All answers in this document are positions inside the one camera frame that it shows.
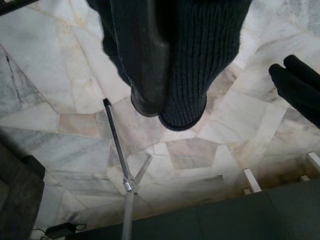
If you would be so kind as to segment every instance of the gray marble veining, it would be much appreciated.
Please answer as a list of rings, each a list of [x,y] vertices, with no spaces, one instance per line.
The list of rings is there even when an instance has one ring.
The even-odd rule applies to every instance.
[[[107,169],[111,138],[91,138],[1,127],[0,134],[18,155],[33,155],[48,171],[101,173]]]
[[[0,45],[0,117],[42,102],[40,92]]]
[[[120,195],[107,178],[83,172],[58,171],[51,173],[63,187],[75,195],[114,196]]]
[[[200,138],[169,141],[166,145],[176,169],[210,167],[218,146]]]

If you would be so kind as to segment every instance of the marble floor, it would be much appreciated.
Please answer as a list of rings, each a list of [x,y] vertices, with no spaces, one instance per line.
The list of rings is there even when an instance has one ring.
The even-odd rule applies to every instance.
[[[320,153],[320,130],[278,96],[268,68],[295,54],[320,72],[317,0],[253,0],[239,54],[211,85],[201,120],[182,132],[134,110],[85,0],[40,0],[1,16],[0,31],[1,139],[46,168],[35,228],[121,222],[106,97],[132,172],[152,156],[136,219],[237,197],[248,187],[245,168],[262,189],[315,174],[306,154]]]

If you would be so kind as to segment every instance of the black sweater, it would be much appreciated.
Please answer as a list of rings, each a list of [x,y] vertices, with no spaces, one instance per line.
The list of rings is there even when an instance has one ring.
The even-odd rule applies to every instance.
[[[175,131],[201,118],[210,84],[238,53],[251,1],[88,0],[133,106]]]

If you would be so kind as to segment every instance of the white chair leg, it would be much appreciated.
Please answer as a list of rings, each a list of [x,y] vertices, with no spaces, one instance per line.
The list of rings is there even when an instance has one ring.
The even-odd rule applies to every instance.
[[[246,177],[246,180],[249,183],[250,190],[253,193],[261,192],[262,190],[261,190],[255,176],[253,175],[252,171],[250,170],[250,168],[243,170],[243,172]]]

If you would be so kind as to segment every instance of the white wooden leg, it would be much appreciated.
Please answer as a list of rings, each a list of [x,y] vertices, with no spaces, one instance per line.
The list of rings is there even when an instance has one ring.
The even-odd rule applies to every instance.
[[[320,157],[315,152],[308,153],[312,165],[320,172]]]
[[[253,193],[261,192],[262,190],[261,190],[257,180],[255,179],[255,176],[253,175],[252,171],[250,170],[250,168],[243,170],[243,172],[244,172],[244,175],[249,183],[249,187],[250,187],[251,191]]]

